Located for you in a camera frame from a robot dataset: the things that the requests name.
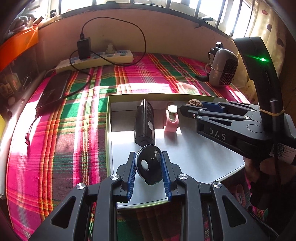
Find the pink case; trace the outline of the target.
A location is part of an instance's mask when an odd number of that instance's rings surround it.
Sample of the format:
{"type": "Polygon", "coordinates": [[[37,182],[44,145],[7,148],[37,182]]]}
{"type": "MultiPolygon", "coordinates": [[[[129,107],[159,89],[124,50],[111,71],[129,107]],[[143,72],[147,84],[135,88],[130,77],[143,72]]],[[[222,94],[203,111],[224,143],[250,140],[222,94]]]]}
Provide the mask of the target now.
{"type": "Polygon", "coordinates": [[[169,102],[166,107],[165,132],[175,133],[179,127],[178,107],[169,102]]]}

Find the black round disc gadget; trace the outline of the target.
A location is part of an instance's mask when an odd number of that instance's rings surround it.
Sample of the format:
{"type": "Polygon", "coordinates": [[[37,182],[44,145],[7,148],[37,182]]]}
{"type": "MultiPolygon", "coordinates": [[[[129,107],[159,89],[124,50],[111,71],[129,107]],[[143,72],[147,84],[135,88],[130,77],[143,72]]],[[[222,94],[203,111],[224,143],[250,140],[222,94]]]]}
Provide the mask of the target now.
{"type": "Polygon", "coordinates": [[[142,147],[135,158],[137,173],[147,185],[159,183],[162,177],[161,150],[155,145],[142,147]]]}

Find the brown walnut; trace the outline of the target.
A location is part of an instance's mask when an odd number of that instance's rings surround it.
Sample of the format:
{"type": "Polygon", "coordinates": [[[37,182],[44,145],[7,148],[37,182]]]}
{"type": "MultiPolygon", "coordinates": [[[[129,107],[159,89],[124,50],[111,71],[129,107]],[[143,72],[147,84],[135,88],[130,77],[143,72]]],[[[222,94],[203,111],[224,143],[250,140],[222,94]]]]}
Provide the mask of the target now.
{"type": "Polygon", "coordinates": [[[197,99],[190,99],[186,105],[190,105],[190,106],[196,106],[196,107],[200,107],[203,108],[203,103],[197,99]]]}

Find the black charger adapter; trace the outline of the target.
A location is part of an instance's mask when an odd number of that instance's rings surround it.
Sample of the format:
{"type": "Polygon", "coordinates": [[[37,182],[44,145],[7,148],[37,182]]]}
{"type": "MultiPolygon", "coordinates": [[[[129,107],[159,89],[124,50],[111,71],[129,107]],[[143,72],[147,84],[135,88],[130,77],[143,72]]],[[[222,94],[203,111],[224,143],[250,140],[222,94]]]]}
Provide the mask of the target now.
{"type": "Polygon", "coordinates": [[[77,41],[77,50],[80,60],[88,59],[91,55],[91,40],[80,34],[80,40],[77,41]]]}

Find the white power strip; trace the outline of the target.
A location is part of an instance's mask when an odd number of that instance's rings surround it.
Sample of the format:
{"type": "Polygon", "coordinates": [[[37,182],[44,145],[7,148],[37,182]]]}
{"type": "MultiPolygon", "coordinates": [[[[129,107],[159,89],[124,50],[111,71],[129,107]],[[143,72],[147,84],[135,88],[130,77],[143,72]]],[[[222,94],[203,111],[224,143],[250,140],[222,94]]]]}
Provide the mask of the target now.
{"type": "MultiPolygon", "coordinates": [[[[133,54],[130,50],[115,51],[114,54],[106,54],[105,52],[97,53],[103,58],[116,64],[129,64],[133,62],[133,54]]],[[[66,70],[74,71],[73,65],[77,69],[88,69],[93,67],[100,67],[110,65],[108,61],[105,61],[101,57],[95,54],[91,54],[90,58],[80,60],[79,57],[72,57],[71,60],[66,59],[61,61],[55,68],[56,73],[64,72],[66,70]]]]}

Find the orange storage box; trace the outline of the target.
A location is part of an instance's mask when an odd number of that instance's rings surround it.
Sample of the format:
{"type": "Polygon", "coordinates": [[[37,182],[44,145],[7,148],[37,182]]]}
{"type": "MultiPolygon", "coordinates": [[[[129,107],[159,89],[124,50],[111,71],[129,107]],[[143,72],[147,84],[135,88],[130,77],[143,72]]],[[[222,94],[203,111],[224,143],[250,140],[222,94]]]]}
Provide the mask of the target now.
{"type": "Polygon", "coordinates": [[[1,45],[0,69],[3,71],[12,61],[39,42],[38,27],[33,26],[17,33],[1,45]]]}

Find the cream dotted curtain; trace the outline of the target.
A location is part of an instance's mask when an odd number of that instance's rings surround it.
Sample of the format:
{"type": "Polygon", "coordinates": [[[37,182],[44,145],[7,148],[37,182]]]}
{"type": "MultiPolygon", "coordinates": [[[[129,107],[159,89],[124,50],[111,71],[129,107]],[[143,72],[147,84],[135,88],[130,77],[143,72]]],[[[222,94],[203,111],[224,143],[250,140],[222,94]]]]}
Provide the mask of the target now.
{"type": "Polygon", "coordinates": [[[277,75],[285,59],[287,28],[277,13],[264,1],[255,1],[247,37],[260,37],[265,43],[277,75]]]}

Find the black rectangular speaker device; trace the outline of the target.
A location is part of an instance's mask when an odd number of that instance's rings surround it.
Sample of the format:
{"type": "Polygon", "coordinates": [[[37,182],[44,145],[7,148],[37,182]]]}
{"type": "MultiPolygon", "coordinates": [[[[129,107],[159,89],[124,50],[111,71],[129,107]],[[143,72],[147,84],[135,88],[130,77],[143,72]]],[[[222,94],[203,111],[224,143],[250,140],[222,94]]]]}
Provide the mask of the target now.
{"type": "Polygon", "coordinates": [[[143,99],[137,107],[134,141],[141,147],[155,144],[154,109],[146,99],[143,99]]]}

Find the white plug adapter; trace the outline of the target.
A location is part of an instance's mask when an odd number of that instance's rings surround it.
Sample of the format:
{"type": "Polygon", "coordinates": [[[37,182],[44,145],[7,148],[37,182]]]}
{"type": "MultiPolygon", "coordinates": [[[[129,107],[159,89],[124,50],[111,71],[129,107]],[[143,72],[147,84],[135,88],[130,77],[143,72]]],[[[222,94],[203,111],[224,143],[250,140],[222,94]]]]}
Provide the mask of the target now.
{"type": "Polygon", "coordinates": [[[106,54],[114,54],[115,53],[115,47],[114,47],[114,45],[112,43],[108,44],[105,53],[106,54]]]}

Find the grey portable fan heater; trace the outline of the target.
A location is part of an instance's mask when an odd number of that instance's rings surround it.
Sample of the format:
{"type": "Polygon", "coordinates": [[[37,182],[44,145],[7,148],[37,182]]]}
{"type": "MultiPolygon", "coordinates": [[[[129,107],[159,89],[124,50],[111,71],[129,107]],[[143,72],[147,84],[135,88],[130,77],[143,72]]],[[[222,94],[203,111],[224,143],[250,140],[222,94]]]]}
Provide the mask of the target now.
{"type": "Polygon", "coordinates": [[[230,85],[238,67],[238,57],[225,49],[222,42],[216,42],[215,47],[208,52],[208,59],[209,83],[214,87],[230,85]]]}

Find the shallow cardboard box tray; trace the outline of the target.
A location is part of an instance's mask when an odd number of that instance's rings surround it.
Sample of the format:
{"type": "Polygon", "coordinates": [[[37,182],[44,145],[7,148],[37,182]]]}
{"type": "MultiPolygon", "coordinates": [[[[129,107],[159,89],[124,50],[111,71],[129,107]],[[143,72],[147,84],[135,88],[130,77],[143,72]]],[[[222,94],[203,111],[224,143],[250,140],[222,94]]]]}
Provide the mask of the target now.
{"type": "Polygon", "coordinates": [[[222,181],[244,167],[242,156],[203,137],[196,132],[194,119],[179,116],[176,132],[165,132],[166,107],[172,102],[177,107],[190,99],[208,102],[225,102],[222,97],[150,93],[111,95],[107,101],[106,116],[106,166],[107,174],[116,172],[126,163],[130,152],[138,152],[134,142],[136,110],[141,100],[147,100],[154,109],[156,146],[166,151],[172,163],[195,180],[210,184],[222,181]]]}

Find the black tablet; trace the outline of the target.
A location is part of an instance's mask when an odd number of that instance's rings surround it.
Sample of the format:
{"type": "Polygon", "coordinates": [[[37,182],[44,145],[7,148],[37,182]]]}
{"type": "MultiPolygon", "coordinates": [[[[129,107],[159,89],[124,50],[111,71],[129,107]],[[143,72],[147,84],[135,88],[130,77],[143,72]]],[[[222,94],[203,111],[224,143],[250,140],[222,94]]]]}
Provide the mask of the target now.
{"type": "Polygon", "coordinates": [[[37,115],[50,113],[61,104],[71,75],[72,71],[66,70],[50,78],[36,106],[37,115]]]}

